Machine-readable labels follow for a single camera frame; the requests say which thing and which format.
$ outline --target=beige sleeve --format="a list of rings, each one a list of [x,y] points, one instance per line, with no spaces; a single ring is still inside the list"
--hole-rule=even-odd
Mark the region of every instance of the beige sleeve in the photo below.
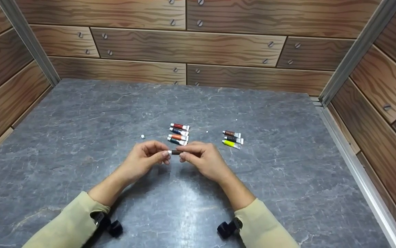
[[[23,248],[80,248],[92,236],[97,226],[90,217],[94,211],[108,213],[109,207],[81,192],[50,223],[31,237]]]
[[[235,216],[242,221],[239,234],[247,248],[299,247],[265,204],[258,199],[236,211]]]

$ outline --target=paint tube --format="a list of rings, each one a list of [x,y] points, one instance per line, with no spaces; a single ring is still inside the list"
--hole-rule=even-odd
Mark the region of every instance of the paint tube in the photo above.
[[[223,144],[225,144],[226,146],[234,147],[236,149],[241,149],[241,145],[240,144],[237,144],[235,142],[228,141],[228,140],[225,140],[225,139],[223,139]]]
[[[236,138],[241,138],[241,133],[235,133],[235,132],[232,132],[232,131],[224,130],[223,134],[225,134],[227,136],[233,136],[233,137],[236,137]]]
[[[228,140],[228,141],[240,143],[241,145],[244,144],[244,139],[243,138],[236,138],[236,137],[233,137],[233,136],[224,136],[224,139]]]
[[[189,132],[187,132],[187,131],[179,130],[179,129],[173,128],[173,127],[169,128],[169,130],[172,131],[173,133],[176,133],[176,134],[179,134],[182,136],[189,136]]]

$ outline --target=black tracker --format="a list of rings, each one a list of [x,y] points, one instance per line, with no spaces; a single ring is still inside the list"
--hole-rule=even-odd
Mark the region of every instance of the black tracker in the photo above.
[[[96,211],[90,214],[91,218],[101,231],[107,231],[112,237],[117,238],[123,233],[123,227],[118,220],[111,223],[110,217],[105,212]]]
[[[228,239],[230,236],[232,236],[235,231],[241,230],[242,229],[242,221],[240,221],[238,218],[234,218],[230,223],[227,224],[227,222],[221,223],[218,228],[218,234],[223,238],[223,239]]]

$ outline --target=metal screw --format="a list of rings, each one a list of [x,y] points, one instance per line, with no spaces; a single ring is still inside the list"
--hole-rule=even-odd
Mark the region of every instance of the metal screw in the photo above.
[[[387,104],[383,105],[383,109],[384,109],[385,111],[390,110],[390,104],[387,103]]]

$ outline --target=hand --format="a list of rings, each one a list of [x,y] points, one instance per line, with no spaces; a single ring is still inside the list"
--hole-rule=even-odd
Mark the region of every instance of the hand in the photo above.
[[[221,184],[225,179],[235,176],[227,166],[218,148],[212,143],[193,141],[186,146],[178,146],[176,149],[183,151],[179,155],[180,162],[187,161],[195,165],[198,171],[208,179]]]

